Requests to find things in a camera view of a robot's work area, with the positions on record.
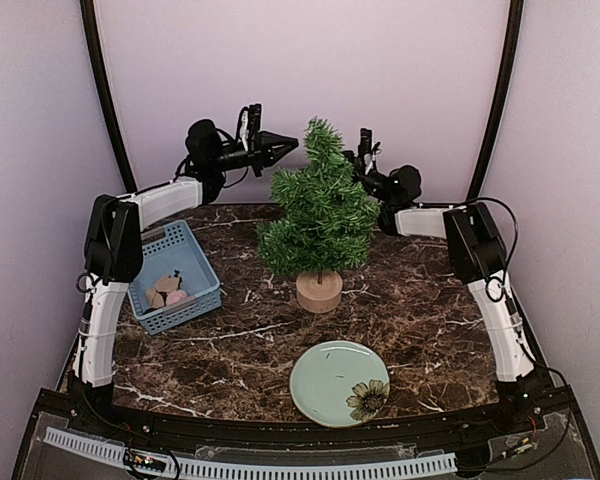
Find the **pink ornament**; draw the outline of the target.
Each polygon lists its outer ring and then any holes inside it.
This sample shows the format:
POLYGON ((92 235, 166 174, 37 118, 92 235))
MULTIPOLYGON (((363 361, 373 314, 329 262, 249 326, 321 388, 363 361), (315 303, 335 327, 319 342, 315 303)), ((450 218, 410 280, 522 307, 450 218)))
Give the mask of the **pink ornament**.
POLYGON ((183 290, 175 290, 175 291, 170 292, 167 295, 165 304, 167 306, 173 305, 173 304, 183 301, 186 298, 187 298, 186 292, 184 292, 183 290))

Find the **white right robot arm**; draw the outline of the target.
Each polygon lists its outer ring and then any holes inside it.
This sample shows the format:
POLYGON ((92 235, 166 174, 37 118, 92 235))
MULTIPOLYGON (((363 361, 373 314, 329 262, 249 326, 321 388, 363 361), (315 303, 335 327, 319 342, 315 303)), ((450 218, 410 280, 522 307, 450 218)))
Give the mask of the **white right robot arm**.
POLYGON ((357 153, 346 150, 354 179, 380 201, 380 229, 387 235, 428 236, 447 242, 455 277, 474 297, 491 341, 496 365, 498 393, 513 393, 534 370, 534 358, 524 332, 523 320, 514 301, 508 265, 511 249, 488 209, 489 200, 476 198, 460 204, 433 207, 418 203, 421 175, 407 165, 380 173, 373 161, 373 148, 357 153))

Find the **tan wooden ornaments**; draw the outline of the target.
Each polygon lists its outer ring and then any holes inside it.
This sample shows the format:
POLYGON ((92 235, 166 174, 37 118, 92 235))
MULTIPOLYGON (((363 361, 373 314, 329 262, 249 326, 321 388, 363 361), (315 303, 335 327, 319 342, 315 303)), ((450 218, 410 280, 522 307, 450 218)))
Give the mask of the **tan wooden ornaments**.
POLYGON ((154 309, 166 306, 167 295, 178 290, 181 284, 181 278, 175 275, 166 275, 158 279, 152 287, 146 290, 145 296, 149 307, 154 309))

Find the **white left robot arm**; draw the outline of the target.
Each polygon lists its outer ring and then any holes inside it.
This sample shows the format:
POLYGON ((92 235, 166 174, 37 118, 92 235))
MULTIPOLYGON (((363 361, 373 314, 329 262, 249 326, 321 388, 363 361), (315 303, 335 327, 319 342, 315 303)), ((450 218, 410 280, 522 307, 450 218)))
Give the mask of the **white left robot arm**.
POLYGON ((92 207, 84 246, 85 271, 76 286, 85 296, 74 375, 92 388, 113 382, 113 347, 124 296, 144 264, 144 228, 187 209, 213 203, 229 171, 256 176, 299 145, 297 139, 264 131, 257 115, 243 109, 231 136, 210 119, 195 122, 185 139, 187 155, 173 179, 122 196, 101 195, 92 207))

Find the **small green christmas tree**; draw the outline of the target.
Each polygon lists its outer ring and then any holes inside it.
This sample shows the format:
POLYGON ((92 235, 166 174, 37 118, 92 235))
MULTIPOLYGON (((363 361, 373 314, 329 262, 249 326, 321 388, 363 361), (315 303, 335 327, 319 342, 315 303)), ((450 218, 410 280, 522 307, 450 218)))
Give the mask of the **small green christmas tree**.
POLYGON ((295 279, 301 308, 322 314, 341 302, 340 273, 368 260, 380 205, 354 181, 341 135, 327 120, 309 121, 304 148, 308 165, 272 176, 283 215, 258 228, 258 253, 272 273, 295 279))

